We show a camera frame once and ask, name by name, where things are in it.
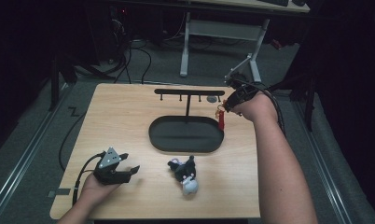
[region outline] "dark background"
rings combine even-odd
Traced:
[[[275,21],[266,39],[285,45],[301,42],[285,79],[301,74],[315,77],[314,87],[332,131],[375,209],[375,0],[309,4],[312,14],[338,19],[312,23],[308,33],[307,23]],[[160,43],[161,36],[142,31],[164,29],[174,15],[146,12],[150,18],[139,17],[134,27],[141,27],[139,35]],[[67,7],[55,2],[0,1],[0,146],[49,79],[57,49],[86,52],[89,58],[82,60],[93,63],[114,57],[112,38],[104,34],[108,28],[90,28],[104,17],[91,14],[94,21],[89,23],[87,14],[78,2]],[[147,27],[148,21],[156,25]],[[284,32],[288,27],[293,32]],[[65,42],[60,42],[62,36],[67,36]],[[299,84],[290,88],[304,90]]]

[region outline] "red tag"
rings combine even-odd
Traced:
[[[222,131],[225,129],[225,111],[223,111],[223,110],[219,111],[219,123],[218,123],[218,127]]]

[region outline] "tabletop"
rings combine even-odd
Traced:
[[[295,5],[292,1],[289,1],[287,7],[277,6],[275,4],[265,3],[258,0],[189,0],[196,3],[204,4],[217,4],[217,5],[226,5],[226,6],[235,6],[235,7],[254,7],[261,9],[277,10],[277,11],[286,11],[286,12],[304,12],[307,13],[310,11],[310,8],[305,4],[302,7]]]
[[[155,89],[224,91],[220,100],[233,92],[227,87],[100,84],[97,86],[76,140],[60,189],[72,189],[84,163],[93,155],[113,147],[129,153],[118,171],[140,165],[130,183],[122,184],[92,214],[93,219],[156,218],[247,218],[259,217],[257,148],[252,122],[225,113],[224,139],[210,153],[163,152],[151,145],[148,129],[153,120],[186,113],[186,97],[155,94]],[[190,115],[215,119],[219,102],[191,97]],[[183,195],[167,162],[186,161],[195,156],[197,193]],[[93,169],[97,161],[92,161]],[[80,187],[87,174],[81,179]],[[59,219],[72,204],[69,195],[57,195],[50,216]]]

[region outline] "cable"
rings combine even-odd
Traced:
[[[146,68],[145,72],[141,76],[141,84],[144,84],[144,77],[146,75],[147,70],[149,70],[150,65],[152,64],[152,57],[150,56],[150,54],[148,52],[146,52],[143,49],[136,49],[136,50],[142,51],[143,53],[145,53],[149,57],[149,64],[147,65],[147,68]]]
[[[75,123],[72,125],[72,127],[69,129],[68,133],[66,134],[66,136],[64,137],[64,139],[62,140],[62,145],[60,146],[60,149],[59,149],[59,164],[60,164],[60,167],[62,168],[62,171],[64,172],[65,171],[65,167],[63,166],[63,162],[62,162],[62,151],[63,151],[63,145],[65,144],[66,142],[66,139],[68,138],[69,134],[71,133],[71,131],[75,128],[75,126],[77,125],[77,123],[83,118],[85,117],[87,112],[84,112],[82,115],[80,115],[80,117],[75,121]]]
[[[83,165],[82,169],[80,170],[79,175],[77,176],[76,182],[75,182],[74,194],[72,196],[72,205],[74,205],[77,201],[77,192],[79,190],[80,177],[82,177],[83,173],[87,172],[87,171],[85,171],[86,166],[88,166],[89,162],[91,162],[95,158],[103,157],[105,154],[106,154],[105,151],[103,151],[102,153],[96,154],[95,156],[92,156],[88,161],[86,161],[86,163]]]
[[[132,60],[132,45],[130,44],[130,45],[129,45],[129,60],[126,62],[126,65],[124,66],[124,68],[123,68],[123,69],[118,73],[118,75],[115,77],[114,83],[117,83],[117,82],[118,82],[118,78],[121,76],[121,74],[124,72],[124,70],[127,69],[127,67],[129,66],[131,60]],[[132,84],[132,80],[131,80],[131,78],[130,78],[129,73],[127,73],[127,77],[128,77],[128,79],[129,79],[130,84]]]

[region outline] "plush toy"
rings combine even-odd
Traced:
[[[182,184],[184,195],[197,192],[199,185],[196,181],[196,163],[194,162],[194,156],[190,156],[185,163],[179,161],[179,159],[172,159],[167,164],[174,172],[176,180]]]

